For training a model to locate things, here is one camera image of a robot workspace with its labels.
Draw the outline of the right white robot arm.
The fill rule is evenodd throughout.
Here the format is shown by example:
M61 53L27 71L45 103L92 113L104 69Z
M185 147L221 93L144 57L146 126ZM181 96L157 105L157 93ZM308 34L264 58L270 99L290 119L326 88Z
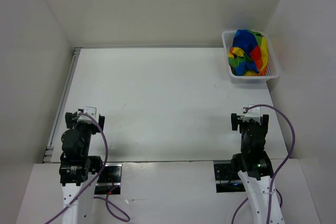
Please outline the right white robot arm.
M271 179L274 171L265 151L269 116L231 114L232 130L241 134L240 153L233 155L230 172L240 178L254 223L284 223L280 201Z

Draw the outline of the rainbow striped shorts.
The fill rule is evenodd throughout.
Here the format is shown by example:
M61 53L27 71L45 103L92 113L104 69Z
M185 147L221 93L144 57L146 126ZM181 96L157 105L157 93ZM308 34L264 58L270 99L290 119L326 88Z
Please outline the rainbow striped shorts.
M236 76L265 76L268 67L267 39L257 31L239 29L228 52Z

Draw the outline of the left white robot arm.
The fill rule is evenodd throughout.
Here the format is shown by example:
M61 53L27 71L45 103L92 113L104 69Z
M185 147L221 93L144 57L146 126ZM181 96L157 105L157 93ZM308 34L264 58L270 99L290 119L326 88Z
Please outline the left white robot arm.
M91 137L100 132L105 117L94 107L65 115L67 131L61 136L60 183L64 198L62 223L92 223L96 182L105 175L100 156L90 156Z

